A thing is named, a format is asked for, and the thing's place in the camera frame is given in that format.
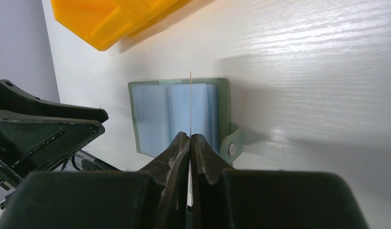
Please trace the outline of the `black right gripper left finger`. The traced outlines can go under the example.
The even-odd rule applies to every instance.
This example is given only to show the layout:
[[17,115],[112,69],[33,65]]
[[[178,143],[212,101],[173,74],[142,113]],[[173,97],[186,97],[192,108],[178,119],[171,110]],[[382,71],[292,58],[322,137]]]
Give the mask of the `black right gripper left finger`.
[[39,172],[21,183],[0,229],[184,229],[190,139],[180,132],[136,172]]

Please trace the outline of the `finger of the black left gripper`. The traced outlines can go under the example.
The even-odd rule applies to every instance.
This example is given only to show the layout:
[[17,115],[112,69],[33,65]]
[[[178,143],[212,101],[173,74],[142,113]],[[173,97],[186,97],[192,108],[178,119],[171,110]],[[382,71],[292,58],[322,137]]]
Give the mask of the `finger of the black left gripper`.
[[95,120],[104,123],[107,112],[101,108],[90,108],[42,100],[17,87],[11,81],[0,80],[0,110],[25,115]]
[[50,171],[105,132],[106,111],[67,108],[57,116],[0,110],[0,186]]

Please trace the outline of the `yellow three-compartment bin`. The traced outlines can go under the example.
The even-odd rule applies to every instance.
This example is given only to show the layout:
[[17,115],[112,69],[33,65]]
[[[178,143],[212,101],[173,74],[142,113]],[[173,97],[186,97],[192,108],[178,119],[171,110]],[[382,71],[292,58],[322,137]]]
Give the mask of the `yellow three-compartment bin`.
[[192,14],[200,0],[52,0],[55,20],[99,51],[132,46]]

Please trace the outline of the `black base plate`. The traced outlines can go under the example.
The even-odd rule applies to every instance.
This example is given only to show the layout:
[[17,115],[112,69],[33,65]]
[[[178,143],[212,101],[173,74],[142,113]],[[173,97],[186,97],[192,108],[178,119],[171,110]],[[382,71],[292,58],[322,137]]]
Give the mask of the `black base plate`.
[[73,156],[62,161],[56,171],[119,171],[116,167],[98,159],[84,150],[79,150]]

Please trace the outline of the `green card holder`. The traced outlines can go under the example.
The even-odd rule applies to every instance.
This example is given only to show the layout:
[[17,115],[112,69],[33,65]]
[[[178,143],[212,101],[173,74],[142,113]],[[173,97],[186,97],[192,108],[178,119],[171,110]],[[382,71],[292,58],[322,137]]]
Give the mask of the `green card holder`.
[[[184,132],[189,135],[190,79],[129,82],[136,150],[156,157]],[[233,163],[243,152],[245,137],[230,120],[227,78],[192,79],[192,134],[202,134],[213,152]]]

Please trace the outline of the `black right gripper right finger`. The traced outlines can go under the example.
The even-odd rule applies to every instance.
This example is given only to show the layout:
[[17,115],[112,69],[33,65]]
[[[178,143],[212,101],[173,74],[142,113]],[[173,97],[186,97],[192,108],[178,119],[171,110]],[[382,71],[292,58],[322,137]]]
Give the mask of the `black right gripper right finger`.
[[193,228],[366,229],[348,184],[327,172],[238,170],[191,136]]

